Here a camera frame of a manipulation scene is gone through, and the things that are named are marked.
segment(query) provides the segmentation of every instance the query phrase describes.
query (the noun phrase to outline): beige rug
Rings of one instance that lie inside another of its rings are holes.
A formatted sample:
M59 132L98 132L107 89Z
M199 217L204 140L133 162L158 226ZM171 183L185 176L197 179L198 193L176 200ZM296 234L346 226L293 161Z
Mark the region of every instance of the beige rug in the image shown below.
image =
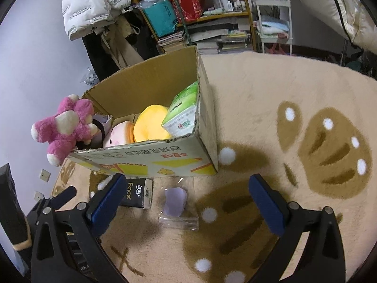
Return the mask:
M119 208L102 237L130 282L247 282L276 242L249 197L260 173L304 208L331 206L340 223L347 278L377 241L377 83L310 59L242 53L203 56L216 108L220 171L195 178L197 232L157 224L169 179L154 179L148 211ZM100 175L67 162L56 191L89 199ZM303 240L288 267L291 274Z

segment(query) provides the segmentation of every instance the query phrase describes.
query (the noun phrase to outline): plastic bottle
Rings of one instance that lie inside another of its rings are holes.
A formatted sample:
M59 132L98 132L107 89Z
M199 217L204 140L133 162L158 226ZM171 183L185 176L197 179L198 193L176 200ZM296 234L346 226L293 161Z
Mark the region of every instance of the plastic bottle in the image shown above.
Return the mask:
M228 1L229 0L221 0L222 7L228 12Z
M231 1L228 1L228 11L232 12L233 11L233 4Z
M238 12L238 5L237 5L237 0L233 0L233 10L235 11L235 12Z
M245 1L241 1L241 7L242 7L242 11L245 12L246 11L246 3L245 3Z

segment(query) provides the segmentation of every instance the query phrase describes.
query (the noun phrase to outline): green tissue pack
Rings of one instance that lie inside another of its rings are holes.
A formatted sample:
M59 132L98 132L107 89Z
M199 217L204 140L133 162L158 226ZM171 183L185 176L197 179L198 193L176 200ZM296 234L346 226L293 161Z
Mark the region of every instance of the green tissue pack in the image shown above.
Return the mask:
M173 137L192 133L197 110L197 81L182 90L173 99L162 127Z

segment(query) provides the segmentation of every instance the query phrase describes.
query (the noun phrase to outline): black tissue box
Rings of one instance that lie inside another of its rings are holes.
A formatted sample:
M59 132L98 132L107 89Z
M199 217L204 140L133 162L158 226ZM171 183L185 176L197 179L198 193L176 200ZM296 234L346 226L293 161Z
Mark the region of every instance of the black tissue box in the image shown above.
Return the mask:
M150 179L127 179L127 193L120 205L150 209L152 205L153 181Z

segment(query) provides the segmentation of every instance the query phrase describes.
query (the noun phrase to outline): wall socket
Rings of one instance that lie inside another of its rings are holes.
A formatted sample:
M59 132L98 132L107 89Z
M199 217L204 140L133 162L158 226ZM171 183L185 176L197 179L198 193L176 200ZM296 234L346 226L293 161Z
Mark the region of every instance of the wall socket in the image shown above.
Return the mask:
M41 173L39 174L39 179L41 179L42 181L48 182L50 175L51 175L51 173L42 169Z
M42 194L41 192L35 192L35 194L34 194L34 200L36 202L38 202L39 200L42 200L44 197L45 197L45 195Z

